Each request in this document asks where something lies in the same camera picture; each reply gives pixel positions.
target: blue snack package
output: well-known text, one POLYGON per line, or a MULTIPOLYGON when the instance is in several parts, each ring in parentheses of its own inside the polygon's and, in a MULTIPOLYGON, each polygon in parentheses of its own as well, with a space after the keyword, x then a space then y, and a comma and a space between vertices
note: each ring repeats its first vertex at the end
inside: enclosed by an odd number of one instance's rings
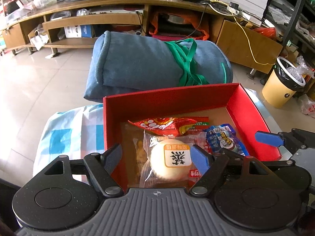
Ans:
POLYGON ((249 155, 230 124, 211 126, 204 131, 207 133, 207 141, 213 153, 219 152, 224 147, 244 156, 249 155))

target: black cable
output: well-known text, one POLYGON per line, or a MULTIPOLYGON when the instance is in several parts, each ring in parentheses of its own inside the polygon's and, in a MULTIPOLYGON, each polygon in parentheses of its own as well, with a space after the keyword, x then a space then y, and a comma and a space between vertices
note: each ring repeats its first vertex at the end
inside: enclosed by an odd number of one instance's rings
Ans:
POLYGON ((140 19, 139 14, 138 14, 138 11, 136 11, 136 14, 138 15, 138 18, 139 18, 139 22, 140 22, 140 26, 141 26, 141 28, 142 28, 142 31, 143 31, 144 34, 145 34, 145 31, 144 31, 144 29, 143 29, 142 22, 141 22, 141 19, 140 19))
POLYGON ((194 32, 197 31, 198 27, 201 25, 201 21, 202 21, 202 18, 204 17, 204 12, 206 11, 207 6, 208 6, 208 4, 206 3, 206 6, 204 7, 204 11, 203 11, 202 14, 201 14, 201 18, 200 18, 199 25, 196 27, 196 29, 195 29, 191 34, 187 35, 186 37, 184 37, 184 38, 182 38, 182 39, 176 40, 176 41, 185 40, 185 39, 187 39, 188 37, 190 37, 194 32))

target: round white cake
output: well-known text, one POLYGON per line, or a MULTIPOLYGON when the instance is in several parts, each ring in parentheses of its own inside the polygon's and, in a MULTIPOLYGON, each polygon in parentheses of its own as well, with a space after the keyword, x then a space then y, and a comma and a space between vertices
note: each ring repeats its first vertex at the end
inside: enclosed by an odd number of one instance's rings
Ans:
POLYGON ((168 181, 184 180, 191 168, 190 148, 176 139, 166 139, 154 146, 150 164, 154 174, 168 181))

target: metal screw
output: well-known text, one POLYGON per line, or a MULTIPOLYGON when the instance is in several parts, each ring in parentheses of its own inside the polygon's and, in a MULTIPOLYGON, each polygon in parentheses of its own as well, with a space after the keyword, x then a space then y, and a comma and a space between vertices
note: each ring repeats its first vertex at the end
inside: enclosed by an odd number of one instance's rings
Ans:
POLYGON ((121 188, 118 186, 111 186, 105 189, 105 192, 110 195, 116 195, 121 192, 121 188))
POLYGON ((192 192, 196 195, 203 195, 205 193, 207 193, 207 189, 203 186, 196 186, 192 189, 192 192))

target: black trash bag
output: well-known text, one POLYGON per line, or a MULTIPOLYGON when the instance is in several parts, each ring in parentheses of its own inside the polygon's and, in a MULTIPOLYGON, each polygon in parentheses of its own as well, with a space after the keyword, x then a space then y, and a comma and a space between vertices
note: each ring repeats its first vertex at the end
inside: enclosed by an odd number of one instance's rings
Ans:
MULTIPOLYGON (((287 63, 286 61, 284 61, 282 59, 280 61, 285 68, 288 68, 291 66, 289 63, 287 63)), ((293 90, 293 91, 303 91, 304 90, 304 86, 301 86, 298 83, 296 83, 295 81, 293 81, 292 78, 278 64, 278 62, 276 62, 276 64, 274 65, 274 71, 275 71, 275 74, 277 75, 278 79, 280 80, 280 82, 284 86, 286 86, 288 89, 293 90)))

